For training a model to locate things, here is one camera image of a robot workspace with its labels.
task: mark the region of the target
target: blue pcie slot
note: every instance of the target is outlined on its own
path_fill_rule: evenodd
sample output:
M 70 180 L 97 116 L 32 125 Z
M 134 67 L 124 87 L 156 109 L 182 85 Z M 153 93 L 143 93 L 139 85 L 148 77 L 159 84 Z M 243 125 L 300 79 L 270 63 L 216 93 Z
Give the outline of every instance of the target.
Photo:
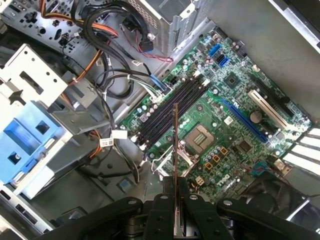
M 229 104 L 226 100 L 221 100 L 229 110 L 264 144 L 268 142 L 268 138 L 259 131 L 249 120 L 248 118 L 234 105 Z
M 167 86 L 164 85 L 155 75 L 151 74 L 150 78 L 151 78 L 151 81 L 163 92 L 167 90 Z
M 227 56 L 224 57 L 224 59 L 219 63 L 219 66 L 223 67 L 224 65 L 226 65 L 228 61 L 229 61 L 229 58 Z
M 212 57 L 213 55 L 215 55 L 218 50 L 221 48 L 221 45 L 218 43 L 216 44 L 209 52 L 209 56 Z

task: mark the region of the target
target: black connector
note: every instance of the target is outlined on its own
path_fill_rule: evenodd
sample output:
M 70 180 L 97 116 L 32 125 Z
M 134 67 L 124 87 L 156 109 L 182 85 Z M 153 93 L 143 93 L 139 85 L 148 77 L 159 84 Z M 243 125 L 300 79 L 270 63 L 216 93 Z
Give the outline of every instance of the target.
M 124 19 L 122 25 L 126 27 L 130 32 L 134 32 L 138 29 L 138 26 L 130 21 L 128 18 Z
M 150 40 L 141 41 L 139 47 L 144 53 L 151 52 L 154 49 L 154 43 Z

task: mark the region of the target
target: sticker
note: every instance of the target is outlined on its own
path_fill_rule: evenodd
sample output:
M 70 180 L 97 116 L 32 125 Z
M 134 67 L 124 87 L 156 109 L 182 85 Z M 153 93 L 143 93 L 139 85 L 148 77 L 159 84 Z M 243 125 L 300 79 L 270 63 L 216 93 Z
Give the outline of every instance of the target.
M 230 124 L 232 124 L 233 121 L 234 121 L 234 120 L 233 120 L 230 116 L 228 116 L 228 117 L 224 120 L 224 123 L 229 126 Z
M 127 139 L 128 131 L 127 130 L 112 130 L 111 136 L 113 139 Z
M 112 64 L 111 64 L 111 59 L 110 59 L 110 57 L 107 57 L 107 58 L 106 58 L 106 61 L 108 62 L 108 66 L 111 67 Z
M 114 145 L 114 139 L 112 137 L 100 139 L 100 147 L 101 148 L 110 147 L 113 145 Z
M 99 67 L 99 66 L 103 66 L 104 62 L 102 61 L 101 57 L 99 57 L 98 60 L 95 62 L 95 64 Z

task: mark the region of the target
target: blue sata port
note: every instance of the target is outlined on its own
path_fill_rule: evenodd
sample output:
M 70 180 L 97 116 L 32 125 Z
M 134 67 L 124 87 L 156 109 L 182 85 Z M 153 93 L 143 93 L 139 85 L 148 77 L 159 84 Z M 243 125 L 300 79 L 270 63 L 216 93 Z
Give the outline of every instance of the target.
M 209 56 L 213 57 L 213 55 L 215 55 L 220 48 L 221 48 L 221 45 L 219 43 L 213 46 L 213 48 L 209 52 Z
M 224 57 L 224 59 L 222 59 L 221 62 L 219 62 L 219 66 L 223 67 L 224 65 L 226 65 L 226 63 L 229 61 L 229 58 L 227 56 Z
M 8 184 L 20 172 L 28 173 L 47 153 L 47 143 L 63 132 L 42 105 L 27 102 L 0 131 L 0 180 Z

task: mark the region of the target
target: chipset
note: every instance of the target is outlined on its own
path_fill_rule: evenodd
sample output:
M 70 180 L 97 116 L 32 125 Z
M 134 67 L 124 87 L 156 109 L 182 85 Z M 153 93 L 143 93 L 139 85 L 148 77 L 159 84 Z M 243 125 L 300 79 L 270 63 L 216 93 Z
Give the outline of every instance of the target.
M 240 142 L 238 146 L 244 153 L 247 153 L 252 149 L 252 146 L 249 143 L 247 143 L 246 140 Z
M 197 125 L 186 137 L 186 142 L 198 154 L 201 154 L 214 140 L 215 137 L 201 124 Z
M 223 81 L 231 89 L 234 89 L 240 83 L 239 78 L 233 72 Z

